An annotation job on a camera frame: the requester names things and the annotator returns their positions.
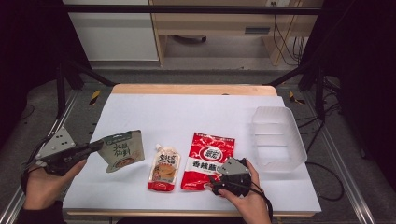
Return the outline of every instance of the small snack package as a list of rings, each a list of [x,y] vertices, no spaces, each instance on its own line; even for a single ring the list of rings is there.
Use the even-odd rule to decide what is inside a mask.
[[[204,133],[195,133],[181,181],[186,190],[204,190],[210,183],[209,175],[219,181],[218,168],[233,156],[235,139]]]
[[[145,159],[140,130],[113,134],[104,137],[103,141],[103,147],[98,153],[108,164],[106,173]]]
[[[148,189],[172,191],[175,188],[180,155],[172,147],[156,145],[158,150],[152,163]]]

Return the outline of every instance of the tripod leg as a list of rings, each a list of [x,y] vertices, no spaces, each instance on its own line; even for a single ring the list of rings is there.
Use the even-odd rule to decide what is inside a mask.
[[[289,71],[286,75],[284,75],[282,77],[279,77],[279,78],[275,79],[274,81],[272,81],[272,82],[270,82],[268,84],[263,84],[263,85],[269,85],[269,86],[276,87],[276,86],[282,84],[283,82],[289,80],[290,78],[304,73],[304,71],[306,71],[306,69],[309,68],[310,65],[311,65],[310,62],[309,63],[305,63],[303,65],[300,65],[297,68]]]
[[[81,71],[81,72],[87,74],[88,76],[100,81],[101,83],[103,83],[103,84],[105,84],[107,86],[115,86],[115,85],[118,84],[118,83],[112,82],[112,81],[110,81],[110,80],[108,80],[108,79],[96,74],[91,69],[88,69],[88,68],[86,68],[86,67],[84,67],[84,66],[82,66],[82,65],[80,65],[80,64],[78,64],[76,62],[69,61],[68,63],[71,66],[73,66],[74,68],[76,68],[78,71]]]

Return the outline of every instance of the beige snack bag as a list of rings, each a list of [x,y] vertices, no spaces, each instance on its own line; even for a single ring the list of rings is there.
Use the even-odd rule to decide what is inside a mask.
[[[180,155],[172,147],[156,146],[158,153],[152,163],[148,189],[172,191],[175,188]]]
[[[99,155],[108,163],[106,173],[145,159],[140,130],[117,133],[103,138]]]

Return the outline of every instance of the clear plastic box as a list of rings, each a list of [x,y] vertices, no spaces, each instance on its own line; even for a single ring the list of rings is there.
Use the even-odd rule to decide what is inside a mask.
[[[306,162],[303,140],[287,107],[258,107],[252,119],[252,130],[258,170],[288,173]]]

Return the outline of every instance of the sleeve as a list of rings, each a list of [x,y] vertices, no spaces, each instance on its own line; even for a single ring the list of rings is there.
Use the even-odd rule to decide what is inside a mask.
[[[66,224],[62,212],[63,203],[56,201],[55,204],[43,210],[21,209],[17,224]]]

